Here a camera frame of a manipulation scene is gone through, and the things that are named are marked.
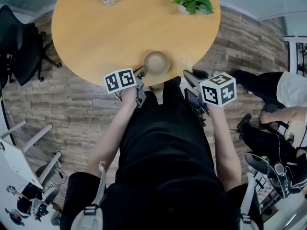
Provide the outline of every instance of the black office chair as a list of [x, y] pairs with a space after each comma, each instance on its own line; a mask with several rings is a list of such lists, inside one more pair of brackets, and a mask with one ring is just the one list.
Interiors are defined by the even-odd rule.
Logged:
[[46, 51], [53, 45], [53, 41], [43, 47], [46, 33], [39, 34], [34, 23], [21, 23], [6, 5], [0, 8], [0, 21], [0, 89], [5, 86], [8, 75], [10, 82], [13, 82], [12, 74], [21, 86], [26, 84], [36, 71], [38, 79], [44, 81], [41, 77], [42, 59], [54, 67], [62, 67], [62, 63], [56, 64], [46, 56]]

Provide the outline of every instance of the brown bowl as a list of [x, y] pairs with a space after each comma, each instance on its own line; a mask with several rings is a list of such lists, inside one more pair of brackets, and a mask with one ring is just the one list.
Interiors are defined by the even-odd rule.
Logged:
[[163, 52], [153, 51], [145, 57], [144, 65], [148, 68], [148, 74], [159, 76], [169, 70], [170, 59]]

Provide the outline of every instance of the table top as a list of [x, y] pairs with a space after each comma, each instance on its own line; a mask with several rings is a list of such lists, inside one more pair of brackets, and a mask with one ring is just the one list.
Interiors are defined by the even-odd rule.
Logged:
[[0, 138], [0, 142], [5, 148], [5, 150], [0, 150], [0, 154], [3, 154], [11, 169], [28, 182], [43, 189], [42, 184], [39, 182], [39, 178], [32, 171], [23, 151], [2, 138]]
[[191, 70], [209, 50], [220, 24], [219, 0], [214, 14], [184, 15], [172, 0], [58, 0], [52, 18], [52, 38], [63, 63], [81, 78], [103, 85], [115, 70], [137, 69], [151, 51], [171, 59], [161, 76], [147, 75], [146, 86]]

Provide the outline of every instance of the wood plank flooring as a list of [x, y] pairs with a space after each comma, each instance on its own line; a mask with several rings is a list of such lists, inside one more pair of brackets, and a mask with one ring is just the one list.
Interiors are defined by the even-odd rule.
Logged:
[[[46, 31], [49, 38], [51, 18], [50, 13], [36, 22], [39, 30]], [[60, 61], [54, 47], [47, 54], [53, 60]], [[195, 65], [197, 69], [243, 69], [253, 73], [284, 71], [287, 67], [288, 55], [279, 19], [257, 22], [223, 7], [217, 38]], [[67, 176], [84, 171], [92, 147], [107, 129], [120, 108], [120, 103], [113, 95], [108, 95], [104, 87], [81, 79], [66, 66], [56, 69], [43, 61], [42, 76], [45, 78], [44, 82], [40, 82], [35, 75], [24, 86], [14, 82], [7, 84], [3, 90], [10, 125], [27, 120], [27, 124], [19, 132], [14, 132], [14, 139], [18, 145], [22, 145], [45, 125], [52, 124], [52, 130], [33, 148], [35, 154], [29, 152], [26, 155], [32, 168], [36, 170], [46, 163], [41, 156], [50, 160], [53, 152], [60, 151], [62, 170]], [[237, 100], [227, 106], [226, 115], [244, 175], [247, 167], [243, 155], [248, 148], [239, 141], [238, 134], [233, 129], [247, 113], [253, 115], [252, 122], [256, 124], [263, 102], [241, 87], [237, 91]], [[161, 93], [157, 95], [161, 102]], [[206, 124], [205, 133], [215, 156], [210, 118], [207, 118]], [[118, 156], [119, 154], [108, 171], [107, 184], [115, 180]], [[60, 183], [60, 177], [55, 175], [53, 181]], [[62, 193], [56, 199], [60, 206], [64, 202], [67, 182], [68, 180], [61, 186]]]

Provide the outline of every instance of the backpack strap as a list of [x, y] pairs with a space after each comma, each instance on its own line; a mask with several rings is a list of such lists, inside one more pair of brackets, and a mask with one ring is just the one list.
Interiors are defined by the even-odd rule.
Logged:
[[99, 163], [99, 171], [101, 178], [96, 197], [90, 206], [87, 206], [76, 216], [71, 230], [102, 230], [103, 228], [103, 214], [99, 206], [105, 199], [106, 172], [101, 162]]
[[257, 225], [250, 219], [248, 215], [249, 209], [253, 200], [254, 191], [255, 191], [255, 178], [252, 173], [247, 173], [248, 175], [248, 188], [245, 192], [242, 204], [241, 204], [241, 220], [240, 220], [240, 229], [258, 229]]

